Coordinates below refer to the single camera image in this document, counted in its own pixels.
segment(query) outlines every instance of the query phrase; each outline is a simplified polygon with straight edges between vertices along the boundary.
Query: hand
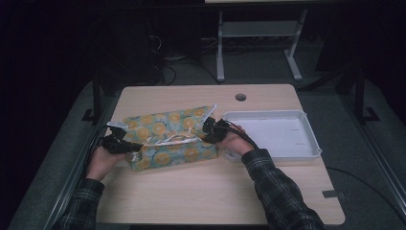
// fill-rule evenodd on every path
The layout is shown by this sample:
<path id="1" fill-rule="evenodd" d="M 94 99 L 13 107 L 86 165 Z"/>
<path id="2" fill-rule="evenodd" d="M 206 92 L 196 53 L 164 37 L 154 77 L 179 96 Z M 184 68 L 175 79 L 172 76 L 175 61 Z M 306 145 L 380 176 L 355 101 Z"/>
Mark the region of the hand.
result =
<path id="1" fill-rule="evenodd" d="M 86 178 L 102 181 L 117 162 L 125 159 L 126 153 L 111 154 L 104 147 L 98 147 L 92 154 Z"/>
<path id="2" fill-rule="evenodd" d="M 238 131 L 244 131 L 241 126 L 230 126 L 230 128 L 233 128 Z M 218 146 L 224 147 L 227 150 L 231 152 L 235 152 L 239 155 L 243 155 L 246 152 L 253 150 L 254 147 L 251 146 L 247 141 L 245 141 L 242 137 L 238 136 L 237 134 L 228 131 L 226 138 L 220 143 L 217 144 Z"/>

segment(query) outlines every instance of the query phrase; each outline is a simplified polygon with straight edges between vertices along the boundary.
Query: patterned wrapping paper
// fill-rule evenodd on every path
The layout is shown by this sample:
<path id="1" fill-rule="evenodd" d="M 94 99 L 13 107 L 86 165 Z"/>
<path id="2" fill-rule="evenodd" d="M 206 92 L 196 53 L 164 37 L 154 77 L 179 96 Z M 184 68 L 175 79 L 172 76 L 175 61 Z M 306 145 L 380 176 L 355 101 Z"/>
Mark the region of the patterned wrapping paper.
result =
<path id="1" fill-rule="evenodd" d="M 210 111 L 203 106 L 179 111 L 127 117 L 125 140 L 145 144 L 140 153 L 127 158 L 135 172 L 183 163 L 217 158 L 215 146 L 200 140 L 204 133 L 199 125 Z"/>

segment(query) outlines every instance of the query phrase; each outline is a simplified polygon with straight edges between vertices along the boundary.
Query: person's left hand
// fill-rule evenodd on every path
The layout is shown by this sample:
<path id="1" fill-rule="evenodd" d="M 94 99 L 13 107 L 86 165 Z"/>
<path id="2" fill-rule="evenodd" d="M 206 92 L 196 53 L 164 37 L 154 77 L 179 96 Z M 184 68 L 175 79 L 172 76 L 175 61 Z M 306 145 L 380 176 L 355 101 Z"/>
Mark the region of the person's left hand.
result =
<path id="1" fill-rule="evenodd" d="M 92 154 L 86 178 L 102 181 L 117 162 L 125 159 L 127 153 L 111 154 L 104 147 L 98 147 Z"/>

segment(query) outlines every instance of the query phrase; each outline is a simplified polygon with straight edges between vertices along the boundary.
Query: white plastic tray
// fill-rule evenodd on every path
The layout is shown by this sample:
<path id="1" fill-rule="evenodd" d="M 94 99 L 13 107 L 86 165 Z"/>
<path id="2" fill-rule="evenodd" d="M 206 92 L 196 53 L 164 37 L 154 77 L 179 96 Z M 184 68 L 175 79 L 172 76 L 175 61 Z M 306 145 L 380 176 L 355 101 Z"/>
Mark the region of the white plastic tray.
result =
<path id="1" fill-rule="evenodd" d="M 274 161 L 310 161 L 322 150 L 300 110 L 231 111 L 223 119 L 244 128 L 261 149 L 268 149 Z"/>

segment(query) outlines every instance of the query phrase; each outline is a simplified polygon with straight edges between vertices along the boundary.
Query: plaid shirt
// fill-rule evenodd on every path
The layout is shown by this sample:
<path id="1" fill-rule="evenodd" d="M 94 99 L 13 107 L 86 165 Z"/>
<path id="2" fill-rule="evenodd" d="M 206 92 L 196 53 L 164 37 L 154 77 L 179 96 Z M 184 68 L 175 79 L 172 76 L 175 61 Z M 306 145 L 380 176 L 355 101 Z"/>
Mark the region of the plaid shirt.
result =
<path id="1" fill-rule="evenodd" d="M 325 229 L 317 213 L 305 205 L 296 183 L 275 168 L 267 149 L 249 151 L 241 161 L 255 182 L 270 229 Z"/>
<path id="2" fill-rule="evenodd" d="M 52 229 L 95 229 L 96 212 L 104 185 L 94 179 L 83 179 Z"/>
<path id="3" fill-rule="evenodd" d="M 299 187 L 275 168 L 266 149 L 249 151 L 241 160 L 255 182 L 270 229 L 324 229 L 317 213 L 305 205 Z M 103 190 L 100 181 L 82 180 L 53 229 L 95 229 Z"/>

